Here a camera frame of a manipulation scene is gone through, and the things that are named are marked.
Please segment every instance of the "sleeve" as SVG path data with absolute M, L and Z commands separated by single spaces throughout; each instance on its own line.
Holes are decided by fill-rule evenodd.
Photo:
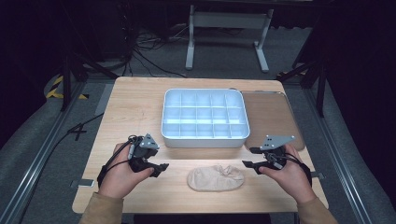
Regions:
M 123 199 L 114 199 L 94 193 L 85 208 L 79 224 L 121 223 Z
M 297 209 L 302 224 L 338 223 L 319 198 L 307 203 L 297 204 Z

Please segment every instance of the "black cable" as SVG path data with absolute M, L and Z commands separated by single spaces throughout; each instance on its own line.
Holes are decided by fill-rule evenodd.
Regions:
M 27 212 L 27 209 L 28 209 L 28 207 L 29 207 L 29 204 L 30 204 L 30 202 L 31 202 L 32 199 L 33 199 L 33 195 L 35 194 L 35 190 L 36 190 L 36 188 L 37 188 L 38 181 L 40 180 L 40 177 L 41 177 L 41 175 L 43 174 L 43 171 L 44 171 L 44 169 L 46 168 L 47 163 L 48 163 L 48 161 L 50 160 L 50 157 L 51 157 L 53 151 L 55 150 L 55 148 L 56 148 L 56 147 L 66 138 L 66 136 L 69 135 L 71 132 L 75 131 L 76 129 L 78 129 L 79 127 L 83 126 L 84 124 L 87 124 L 87 123 L 93 121 L 94 119 L 97 119 L 97 118 L 99 118 L 99 117 L 101 117 L 101 116 L 103 116 L 103 115 L 104 115 L 104 113 L 102 113 L 102 114 L 100 114 L 100 115 L 98 115 L 98 116 L 95 116 L 94 118 L 89 119 L 89 120 L 87 120 L 87 121 L 85 121 L 85 122 L 83 122 L 83 123 L 80 123 L 80 124 L 76 125 L 75 127 L 71 128 L 71 129 L 69 129 L 69 130 L 67 131 L 67 133 L 66 133 L 64 136 L 62 136 L 62 137 L 58 140 L 58 142 L 53 146 L 53 148 L 51 149 L 51 151 L 50 151 L 48 157 L 47 157 L 46 160 L 44 161 L 43 167 L 41 168 L 40 172 L 39 172 L 38 175 L 37 175 L 36 182 L 35 182 L 35 183 L 33 184 L 33 186 L 32 186 L 32 192 L 30 193 L 29 199 L 28 199 L 28 201 L 26 202 L 26 205 L 25 205 L 24 208 L 23 208 L 23 211 L 22 211 L 21 217 L 20 217 L 20 221 L 18 222 L 19 224 L 21 224 L 21 223 L 23 222 L 23 218 L 24 218 L 24 216 L 26 215 L 26 212 Z
M 154 75 L 151 74 L 151 71 L 143 64 L 143 62 L 142 62 L 140 59 L 138 59 L 136 56 L 134 56 L 134 57 L 142 64 L 143 67 L 145 67 L 145 68 L 148 70 L 148 73 L 149 73 L 152 77 L 156 77 L 156 76 L 154 76 Z
M 124 144 L 122 144 L 122 146 L 121 146 L 119 149 L 117 149 L 116 152 L 113 153 L 113 155 L 110 157 L 110 159 L 108 159 L 108 161 L 106 162 L 105 167 L 109 166 L 110 163 L 113 162 L 114 159 L 116 159 L 117 156 L 119 156 L 120 152 L 122 152 L 122 150 L 123 150 L 126 146 L 128 146 L 130 143 L 132 143 L 132 142 L 128 139 L 128 141 L 126 141 Z
M 290 157 L 283 157 L 283 156 L 274 156 L 274 158 L 276 159 L 283 159 L 283 160 L 287 160 L 287 161 L 294 161 L 297 164 L 301 164 L 301 162 L 299 160 L 295 160 L 294 158 L 290 158 Z
M 125 75 L 125 71 L 126 71 L 126 64 L 124 65 L 124 70 L 122 71 L 122 77 Z
M 127 64 L 129 61 L 128 60 L 124 60 L 120 63 L 116 63 L 107 67 L 104 67 L 107 70 L 113 71 L 116 69 L 119 69 L 121 67 L 123 67 L 125 64 Z M 90 68 L 90 67 L 84 67 L 85 71 L 89 72 L 89 73 L 100 73 L 99 71 L 97 71 L 96 69 Z
M 291 157 L 293 157 L 295 160 L 297 160 L 297 161 L 300 161 L 299 159 L 297 159 L 297 157 L 295 157 L 295 156 L 291 155 L 291 154 L 290 154 L 290 153 L 288 153 L 288 152 L 286 152 L 286 153 L 285 153 L 285 155 L 291 156 Z
M 128 66 L 129 66 L 129 72 L 131 73 L 131 77 L 132 77 L 134 73 L 132 73 L 131 61 L 128 62 Z
M 109 171 L 110 171 L 111 169 L 113 169 L 115 166 L 118 166 L 118 165 L 123 164 L 123 163 L 125 163 L 125 162 L 128 162 L 128 161 L 120 161 L 120 162 L 117 162 L 116 164 L 110 166 L 110 168 L 107 169 L 107 172 L 109 172 Z
M 149 33 L 149 32 L 144 32 L 139 34 L 139 36 L 137 37 L 136 40 L 142 39 L 141 41 L 137 41 L 136 45 L 140 50 L 143 51 L 147 51 L 147 50 L 152 50 L 152 49 L 160 49 L 162 48 L 164 45 L 166 44 L 172 44 L 175 43 L 177 41 L 179 41 L 180 39 L 184 39 L 182 36 L 184 35 L 184 33 L 186 31 L 188 31 L 189 26 L 184 27 L 183 29 L 181 29 L 177 34 L 175 34 L 174 36 L 170 36 L 169 38 L 175 38 L 176 40 L 173 41 L 163 41 L 161 38 L 156 37 L 156 35 Z M 141 46 L 140 44 L 146 44 L 146 43 L 152 43 L 150 47 L 144 47 Z
M 136 52 L 136 53 L 137 53 L 140 57 L 142 57 L 144 60 L 146 60 L 147 62 L 151 63 L 151 64 L 154 65 L 156 68 L 160 69 L 161 71 L 163 71 L 163 72 L 165 72 L 165 73 L 177 75 L 177 76 L 180 76 L 180 77 L 187 77 L 186 75 L 179 74 L 179 73 L 174 73 L 174 72 L 170 72 L 170 71 L 167 71 L 167 70 L 161 68 L 160 66 L 158 66 L 157 64 L 153 63 L 152 61 L 150 61 L 149 59 L 147 59 L 145 56 L 143 56 L 143 54 L 142 54 L 140 51 L 136 50 L 136 49 L 134 49 L 134 52 Z

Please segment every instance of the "dark background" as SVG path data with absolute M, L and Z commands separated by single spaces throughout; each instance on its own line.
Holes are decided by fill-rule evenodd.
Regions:
M 315 27 L 298 62 L 323 56 L 355 144 L 395 205 L 394 4 L 369 0 L 334 4 L 343 9 L 322 13 L 319 20 L 318 14 L 304 8 L 280 9 L 272 25 Z M 130 9 L 129 21 L 120 16 L 125 8 Z M 126 6 L 125 1 L 1 1 L 0 147 L 45 103 L 44 86 L 59 73 L 67 48 L 96 62 L 121 59 L 130 54 L 125 38 L 133 39 L 139 27 L 166 38 L 170 27 L 187 22 L 188 10 L 166 5 L 149 10 L 144 5 Z M 122 30 L 125 27 L 129 34 Z

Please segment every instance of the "beige cloth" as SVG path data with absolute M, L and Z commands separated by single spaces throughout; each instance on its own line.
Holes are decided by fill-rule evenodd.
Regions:
M 190 188 L 197 191 L 224 191 L 239 188 L 244 183 L 242 172 L 233 166 L 199 167 L 187 176 Z

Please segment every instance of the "hand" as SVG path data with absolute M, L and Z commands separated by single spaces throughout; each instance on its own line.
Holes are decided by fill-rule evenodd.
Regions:
M 117 144 L 114 152 L 116 152 L 121 146 L 122 144 Z M 109 167 L 118 162 L 127 161 L 130 146 L 131 145 L 126 146 L 116 159 L 110 163 Z M 148 168 L 135 173 L 132 171 L 128 162 L 116 165 L 107 172 L 102 185 L 99 188 L 98 194 L 111 198 L 124 198 L 134 189 L 134 187 L 136 187 L 138 183 L 148 178 L 153 171 L 153 168 Z
M 287 153 L 301 161 L 297 150 L 292 145 L 285 145 L 285 149 Z M 262 166 L 259 171 L 273 178 L 297 203 L 306 203 L 317 198 L 303 169 L 293 161 L 287 161 L 282 170 L 273 170 Z

